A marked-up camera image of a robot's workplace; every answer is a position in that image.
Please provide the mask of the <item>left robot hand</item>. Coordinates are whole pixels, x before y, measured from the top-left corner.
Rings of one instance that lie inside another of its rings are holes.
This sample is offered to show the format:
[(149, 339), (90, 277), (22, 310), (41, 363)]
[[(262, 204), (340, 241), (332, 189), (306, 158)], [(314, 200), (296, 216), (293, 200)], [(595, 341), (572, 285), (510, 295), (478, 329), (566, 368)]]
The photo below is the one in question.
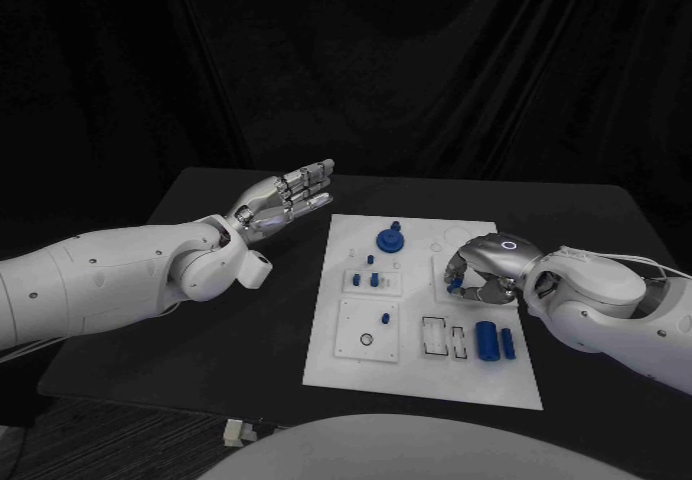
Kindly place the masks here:
[(331, 202), (325, 188), (332, 170), (334, 160), (324, 159), (265, 178), (244, 190), (224, 218), (246, 244), (269, 238)]

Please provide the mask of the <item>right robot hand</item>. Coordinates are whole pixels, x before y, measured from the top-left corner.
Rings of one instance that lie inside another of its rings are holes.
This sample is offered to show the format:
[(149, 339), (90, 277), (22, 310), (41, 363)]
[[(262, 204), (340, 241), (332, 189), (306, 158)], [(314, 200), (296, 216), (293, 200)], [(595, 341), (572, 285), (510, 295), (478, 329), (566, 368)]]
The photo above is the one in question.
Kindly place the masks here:
[[(448, 294), (485, 304), (511, 303), (543, 256), (527, 240), (507, 233), (488, 233), (471, 238), (456, 249), (445, 266)], [(479, 287), (464, 285), (466, 270), (482, 278)]]

